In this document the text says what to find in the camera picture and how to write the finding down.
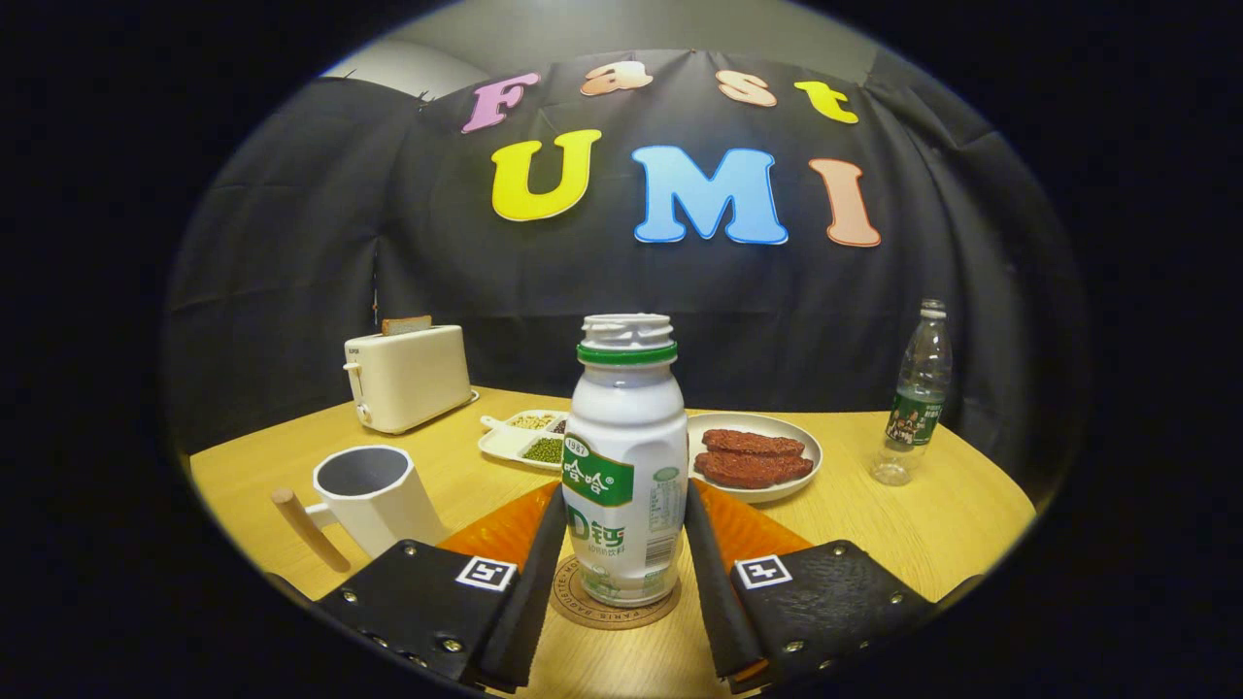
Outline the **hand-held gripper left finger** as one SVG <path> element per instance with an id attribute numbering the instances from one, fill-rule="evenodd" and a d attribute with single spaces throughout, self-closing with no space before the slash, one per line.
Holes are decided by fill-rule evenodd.
<path id="1" fill-rule="evenodd" d="M 314 614 L 436 680 L 515 693 L 531 682 L 566 527 L 562 486 L 546 483 L 444 544 L 392 545 Z"/>

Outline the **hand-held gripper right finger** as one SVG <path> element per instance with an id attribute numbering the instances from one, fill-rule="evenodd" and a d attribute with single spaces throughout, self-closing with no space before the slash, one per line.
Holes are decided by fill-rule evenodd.
<path id="1" fill-rule="evenodd" d="M 689 484 L 687 541 L 715 672 L 733 694 L 830 677 L 938 607 L 856 544 L 808 544 L 709 483 Z"/>

